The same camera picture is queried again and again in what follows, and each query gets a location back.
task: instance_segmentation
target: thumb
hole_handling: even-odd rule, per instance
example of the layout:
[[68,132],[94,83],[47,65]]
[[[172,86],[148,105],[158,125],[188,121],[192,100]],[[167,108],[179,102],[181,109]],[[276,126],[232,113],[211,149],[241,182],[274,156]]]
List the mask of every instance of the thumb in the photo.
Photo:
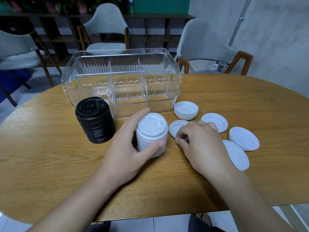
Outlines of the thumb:
[[187,156],[189,152],[189,144],[184,139],[176,139],[175,142],[181,147],[184,152],[184,155]]
[[156,152],[158,152],[164,145],[166,141],[155,140],[146,149],[140,152],[141,156],[145,157],[145,162],[149,160]]

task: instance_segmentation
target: fingernail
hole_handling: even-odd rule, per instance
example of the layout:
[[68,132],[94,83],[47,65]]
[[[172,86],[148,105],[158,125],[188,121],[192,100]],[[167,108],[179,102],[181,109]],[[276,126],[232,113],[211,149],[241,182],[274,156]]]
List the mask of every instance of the fingernail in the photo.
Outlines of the fingernail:
[[166,144],[165,141],[163,141],[163,140],[160,140],[160,141],[159,141],[159,146],[160,146],[160,147],[164,147],[165,144]]

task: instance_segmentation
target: hand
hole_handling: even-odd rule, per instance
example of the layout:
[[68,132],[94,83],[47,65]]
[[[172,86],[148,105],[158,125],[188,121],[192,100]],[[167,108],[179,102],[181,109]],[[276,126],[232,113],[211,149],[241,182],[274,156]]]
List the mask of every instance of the hand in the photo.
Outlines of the hand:
[[149,113],[149,108],[132,115],[112,138],[109,149],[102,160],[98,173],[108,176],[116,187],[131,180],[141,167],[164,145],[165,141],[156,140],[146,149],[137,152],[132,145],[134,130],[138,122]]
[[177,137],[189,137],[190,144],[184,139],[175,142],[182,148],[192,167],[204,177],[226,173],[236,168],[231,161],[220,134],[214,123],[190,121],[177,132]]

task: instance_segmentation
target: left forearm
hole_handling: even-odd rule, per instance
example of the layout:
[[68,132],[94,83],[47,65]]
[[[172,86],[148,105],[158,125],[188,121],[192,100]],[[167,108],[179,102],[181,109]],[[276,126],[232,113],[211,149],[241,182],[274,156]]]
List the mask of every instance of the left forearm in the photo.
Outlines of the left forearm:
[[111,179],[94,174],[28,231],[85,231],[98,210],[116,189],[117,186]]

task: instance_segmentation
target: person's left hand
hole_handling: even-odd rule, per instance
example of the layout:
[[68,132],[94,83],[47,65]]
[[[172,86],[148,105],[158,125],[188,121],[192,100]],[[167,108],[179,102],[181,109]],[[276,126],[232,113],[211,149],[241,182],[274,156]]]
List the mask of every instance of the person's left hand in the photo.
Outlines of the person's left hand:
[[146,149],[137,152],[132,145],[134,130],[138,122],[149,113],[149,108],[132,115],[112,138],[109,149],[97,171],[115,181],[117,187],[131,180],[141,167],[164,145],[165,141],[156,140]]

